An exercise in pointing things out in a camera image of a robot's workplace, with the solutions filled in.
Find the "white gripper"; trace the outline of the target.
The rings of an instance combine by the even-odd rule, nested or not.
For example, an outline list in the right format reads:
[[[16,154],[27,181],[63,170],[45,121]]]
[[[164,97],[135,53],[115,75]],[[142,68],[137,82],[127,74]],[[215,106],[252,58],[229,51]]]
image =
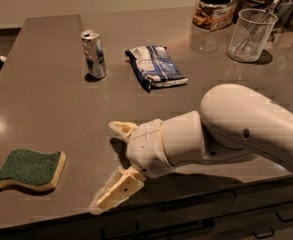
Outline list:
[[[126,156],[133,167],[115,169],[90,203],[91,214],[100,215],[128,200],[144,187],[146,177],[158,178],[174,172],[164,151],[161,124],[159,119],[140,126],[132,122],[108,123],[114,133],[128,142]]]

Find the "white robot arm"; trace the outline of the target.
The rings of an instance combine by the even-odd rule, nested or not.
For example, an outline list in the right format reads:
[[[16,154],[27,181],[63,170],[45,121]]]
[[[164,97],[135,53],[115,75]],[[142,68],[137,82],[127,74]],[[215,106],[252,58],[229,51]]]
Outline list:
[[[186,165],[213,165],[254,153],[293,173],[293,114],[242,85],[222,84],[202,98],[199,111],[136,125],[112,121],[127,144],[130,166],[118,167],[96,193],[89,210],[100,215],[143,188],[148,178]]]

